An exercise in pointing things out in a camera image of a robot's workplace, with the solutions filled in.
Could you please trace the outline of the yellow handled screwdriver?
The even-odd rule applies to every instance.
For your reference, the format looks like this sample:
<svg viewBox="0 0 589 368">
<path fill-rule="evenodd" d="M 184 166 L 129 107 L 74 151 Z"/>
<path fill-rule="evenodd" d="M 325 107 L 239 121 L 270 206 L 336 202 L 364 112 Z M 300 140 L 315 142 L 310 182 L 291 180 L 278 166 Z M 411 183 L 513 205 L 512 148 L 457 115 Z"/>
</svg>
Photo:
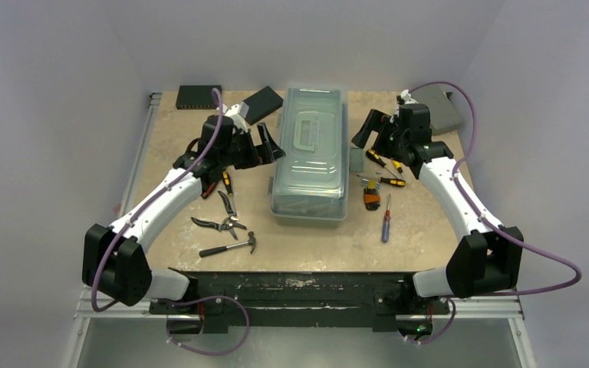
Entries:
<svg viewBox="0 0 589 368">
<path fill-rule="evenodd" d="M 398 173 L 398 176 L 401 179 L 404 179 L 404 171 L 403 171 L 403 166 L 401 163 L 397 162 L 396 160 L 391 160 L 392 165 L 394 166 L 396 172 Z"/>
</svg>

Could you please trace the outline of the black yellow stubby screwdriver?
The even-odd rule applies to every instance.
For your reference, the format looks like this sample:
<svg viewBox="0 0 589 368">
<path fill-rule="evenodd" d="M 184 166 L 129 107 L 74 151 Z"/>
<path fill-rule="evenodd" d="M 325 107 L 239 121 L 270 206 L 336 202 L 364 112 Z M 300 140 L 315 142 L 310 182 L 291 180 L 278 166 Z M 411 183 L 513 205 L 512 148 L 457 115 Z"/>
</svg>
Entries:
<svg viewBox="0 0 589 368">
<path fill-rule="evenodd" d="M 366 157 L 371 160 L 372 162 L 376 163 L 377 165 L 379 165 L 381 168 L 384 168 L 386 171 L 388 171 L 389 173 L 391 173 L 394 177 L 396 177 L 397 179 L 401 179 L 400 176 L 398 176 L 392 169 L 390 169 L 389 167 L 387 167 L 386 163 L 380 158 L 379 155 L 377 155 L 373 150 L 368 149 L 366 152 Z"/>
</svg>

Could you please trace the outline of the translucent green tool box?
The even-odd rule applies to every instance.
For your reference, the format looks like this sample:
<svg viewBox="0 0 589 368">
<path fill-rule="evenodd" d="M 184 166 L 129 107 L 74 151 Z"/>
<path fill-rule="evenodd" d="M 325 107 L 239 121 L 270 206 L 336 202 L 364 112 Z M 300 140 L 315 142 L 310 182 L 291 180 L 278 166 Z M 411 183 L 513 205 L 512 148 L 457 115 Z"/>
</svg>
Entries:
<svg viewBox="0 0 589 368">
<path fill-rule="evenodd" d="M 283 225 L 337 227 L 348 212 L 347 98 L 338 87 L 286 91 L 271 182 L 271 213 Z"/>
</svg>

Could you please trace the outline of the red black utility knife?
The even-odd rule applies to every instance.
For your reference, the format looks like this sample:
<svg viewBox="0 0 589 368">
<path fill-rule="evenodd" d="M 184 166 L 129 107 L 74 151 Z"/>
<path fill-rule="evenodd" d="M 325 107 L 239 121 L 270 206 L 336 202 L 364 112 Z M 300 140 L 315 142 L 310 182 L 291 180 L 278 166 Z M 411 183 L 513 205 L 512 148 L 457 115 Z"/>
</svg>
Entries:
<svg viewBox="0 0 589 368">
<path fill-rule="evenodd" d="M 208 199 L 208 197 L 211 196 L 211 194 L 217 189 L 218 185 L 219 185 L 220 181 L 215 181 L 212 182 L 202 193 L 201 198 L 202 199 Z"/>
</svg>

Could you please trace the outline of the orange hex key set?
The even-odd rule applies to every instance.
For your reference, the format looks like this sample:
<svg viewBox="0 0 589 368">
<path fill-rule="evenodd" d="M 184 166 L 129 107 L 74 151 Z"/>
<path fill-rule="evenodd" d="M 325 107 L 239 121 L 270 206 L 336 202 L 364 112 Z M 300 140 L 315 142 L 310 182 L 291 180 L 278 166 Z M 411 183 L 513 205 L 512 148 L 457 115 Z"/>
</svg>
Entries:
<svg viewBox="0 0 589 368">
<path fill-rule="evenodd" d="M 380 184 L 375 179 L 360 176 L 363 187 L 363 202 L 367 211 L 376 211 L 380 207 Z"/>
</svg>

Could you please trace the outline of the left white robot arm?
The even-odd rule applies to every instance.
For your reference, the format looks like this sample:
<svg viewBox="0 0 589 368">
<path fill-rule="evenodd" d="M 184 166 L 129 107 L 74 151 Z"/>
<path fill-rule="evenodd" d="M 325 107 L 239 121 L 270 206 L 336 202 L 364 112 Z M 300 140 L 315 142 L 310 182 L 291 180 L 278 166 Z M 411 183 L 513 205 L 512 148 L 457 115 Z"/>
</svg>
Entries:
<svg viewBox="0 0 589 368">
<path fill-rule="evenodd" d="M 191 202 L 222 180 L 228 167 L 251 169 L 285 157 L 264 123 L 261 142 L 230 117 L 210 116 L 201 136 L 173 163 L 160 184 L 109 225 L 92 225 L 84 236 L 81 279 L 93 291 L 133 306 L 145 297 L 167 299 L 178 313 L 193 311 L 198 293 L 187 276 L 150 268 L 146 254 L 158 235 Z"/>
</svg>

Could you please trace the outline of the black handled screwdriver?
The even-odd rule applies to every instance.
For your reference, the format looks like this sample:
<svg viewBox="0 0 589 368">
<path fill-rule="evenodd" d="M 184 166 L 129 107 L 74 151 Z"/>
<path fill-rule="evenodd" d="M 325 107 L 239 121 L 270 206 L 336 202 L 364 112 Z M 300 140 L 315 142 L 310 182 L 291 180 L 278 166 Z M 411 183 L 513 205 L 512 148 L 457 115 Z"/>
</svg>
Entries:
<svg viewBox="0 0 589 368">
<path fill-rule="evenodd" d="M 234 204 L 234 191 L 233 191 L 233 187 L 232 187 L 232 180 L 231 180 L 231 176 L 229 175 L 229 173 L 227 171 L 224 171 L 222 173 L 222 181 L 224 183 L 225 190 L 227 192 L 227 196 L 230 199 L 230 202 L 232 204 Z"/>
</svg>

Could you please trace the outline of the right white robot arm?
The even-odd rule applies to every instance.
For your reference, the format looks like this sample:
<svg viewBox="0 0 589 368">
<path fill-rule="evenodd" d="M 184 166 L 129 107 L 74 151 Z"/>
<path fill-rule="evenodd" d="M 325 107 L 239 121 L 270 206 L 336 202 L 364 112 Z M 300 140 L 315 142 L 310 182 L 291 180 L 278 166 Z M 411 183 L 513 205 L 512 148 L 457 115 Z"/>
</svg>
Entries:
<svg viewBox="0 0 589 368">
<path fill-rule="evenodd" d="M 433 140 L 429 108 L 402 104 L 394 115 L 372 109 L 351 142 L 364 148 L 371 133 L 377 134 L 371 149 L 378 156 L 408 167 L 434 195 L 459 242 L 445 267 L 418 271 L 405 280 L 402 306 L 417 312 L 431 297 L 467 298 L 514 288 L 522 233 L 490 215 L 462 181 L 452 151 Z"/>
</svg>

